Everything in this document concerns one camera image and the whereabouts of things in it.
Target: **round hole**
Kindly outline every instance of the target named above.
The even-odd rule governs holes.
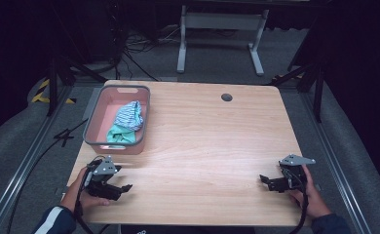
[[[223,94],[223,95],[221,95],[221,99],[224,101],[231,101],[233,99],[233,97],[229,94]]]

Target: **plastic bin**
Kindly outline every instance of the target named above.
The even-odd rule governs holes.
[[[143,124],[135,132],[134,143],[107,142],[106,136],[114,124],[117,111],[131,101],[141,105]],[[97,154],[139,154],[144,149],[144,136],[150,107],[150,90],[145,86],[109,85],[98,95],[94,109],[84,130],[84,141]]]

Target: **metal rail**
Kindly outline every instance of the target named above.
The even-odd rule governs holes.
[[[303,94],[303,93],[300,94],[300,97],[306,106],[306,110],[310,116],[310,119],[312,119],[312,123],[321,140],[321,143],[323,145],[323,149],[325,152],[327,164],[330,168],[333,178],[335,179],[336,185],[338,186],[339,192],[342,196],[342,199],[345,202],[345,206],[348,209],[348,212],[351,216],[351,219],[358,233],[360,234],[371,233],[369,226],[365,220],[365,217],[362,214],[360,205],[358,204],[358,201],[355,197],[354,191],[351,185],[349,184],[347,178],[345,177],[345,174],[342,171],[342,168],[338,162],[336,154],[333,151],[332,145],[330,144],[326,136],[326,133],[324,132],[323,125],[318,123],[317,120],[315,119],[315,116],[312,110],[313,105],[312,105],[311,98],[308,96],[308,94]]]
[[[19,191],[22,189],[24,181],[29,176],[31,167],[34,165],[36,160],[39,157],[39,152],[41,150],[42,143],[45,141],[45,136],[48,133],[48,130],[51,128],[51,125],[54,123],[54,120],[57,118],[59,110],[65,104],[66,99],[69,97],[71,92],[71,87],[64,86],[62,87],[62,92],[58,99],[58,106],[56,111],[50,116],[46,117],[44,120],[38,134],[35,139],[32,141],[31,146],[29,147],[26,155],[22,159],[22,162],[19,165],[16,173],[9,182],[4,194],[0,199],[0,225],[5,219],[5,216],[8,214],[9,209],[14,204],[17,199]]]

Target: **cloth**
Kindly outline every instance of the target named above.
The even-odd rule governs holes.
[[[122,106],[107,133],[107,142],[134,143],[135,132],[141,128],[142,123],[141,104],[138,100]]]
[[[75,231],[77,227],[72,212],[62,206],[47,209],[33,234],[68,234]]]
[[[315,234],[351,234],[351,229],[345,219],[336,214],[314,219],[311,228]]]

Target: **table leg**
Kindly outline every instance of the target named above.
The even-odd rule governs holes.
[[[259,54],[257,53],[257,48],[259,47],[260,38],[262,37],[263,29],[265,27],[268,14],[269,14],[269,10],[263,11],[262,19],[260,20],[259,25],[257,25],[256,39],[254,40],[254,43],[248,44],[251,59],[252,59],[253,64],[254,64],[254,69],[256,70],[256,74],[258,76],[264,75],[262,63],[260,62]]]
[[[181,24],[180,24],[180,50],[178,51],[177,72],[184,73],[186,62],[186,6],[181,8]]]

